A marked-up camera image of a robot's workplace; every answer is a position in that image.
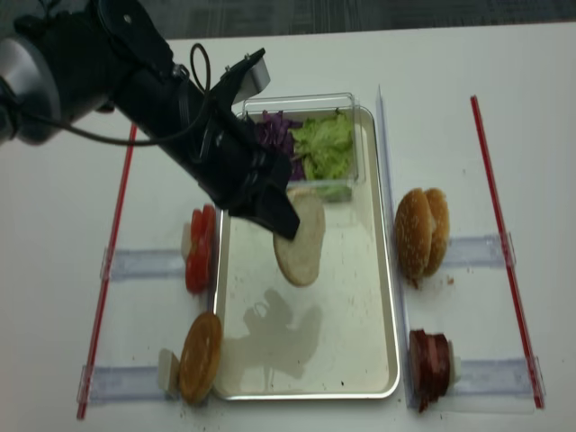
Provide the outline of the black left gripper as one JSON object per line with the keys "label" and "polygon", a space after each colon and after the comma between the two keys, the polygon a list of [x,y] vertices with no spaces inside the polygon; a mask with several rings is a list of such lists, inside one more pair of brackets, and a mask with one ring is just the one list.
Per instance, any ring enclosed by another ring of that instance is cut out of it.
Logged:
{"label": "black left gripper", "polygon": [[235,216],[293,240],[300,219],[286,194],[289,158],[262,147],[235,117],[213,115],[188,149],[195,178],[215,203]]}

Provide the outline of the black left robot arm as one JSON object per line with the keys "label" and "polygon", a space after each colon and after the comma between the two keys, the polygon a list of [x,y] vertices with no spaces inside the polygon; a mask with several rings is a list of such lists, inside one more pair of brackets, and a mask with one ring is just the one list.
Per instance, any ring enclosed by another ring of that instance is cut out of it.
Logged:
{"label": "black left robot arm", "polygon": [[15,20],[1,42],[1,139],[47,142],[92,112],[119,111],[233,217],[292,239],[299,217],[286,194],[290,159],[263,147],[232,106],[270,76],[258,50],[200,84],[175,62],[137,1],[91,1],[76,13]]}

